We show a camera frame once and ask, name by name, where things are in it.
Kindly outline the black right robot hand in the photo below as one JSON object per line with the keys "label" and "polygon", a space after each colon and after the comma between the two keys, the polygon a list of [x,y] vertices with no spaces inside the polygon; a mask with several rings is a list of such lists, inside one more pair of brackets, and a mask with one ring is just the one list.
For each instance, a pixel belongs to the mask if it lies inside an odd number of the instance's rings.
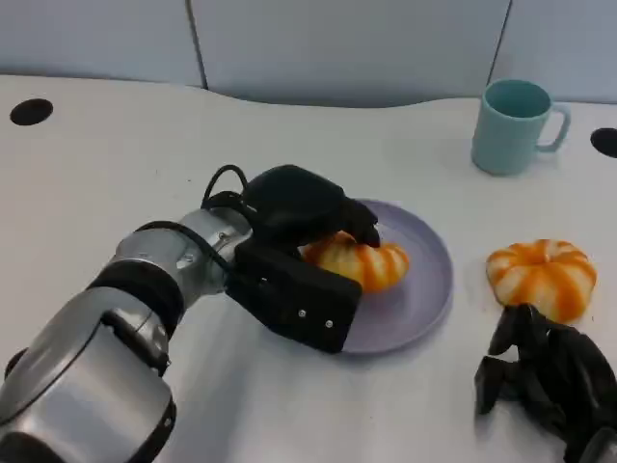
{"label": "black right robot hand", "polygon": [[578,329],[530,304],[503,309],[474,375],[475,413],[515,401],[565,443],[566,462],[599,462],[616,441],[616,375]]}

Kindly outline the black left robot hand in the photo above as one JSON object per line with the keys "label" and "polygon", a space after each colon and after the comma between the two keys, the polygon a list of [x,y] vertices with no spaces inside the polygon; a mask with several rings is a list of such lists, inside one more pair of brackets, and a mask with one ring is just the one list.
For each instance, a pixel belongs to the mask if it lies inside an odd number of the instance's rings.
{"label": "black left robot hand", "polygon": [[283,165],[258,175],[241,198],[259,240],[298,247],[347,232],[361,244],[380,245],[377,216],[366,205],[298,166]]}

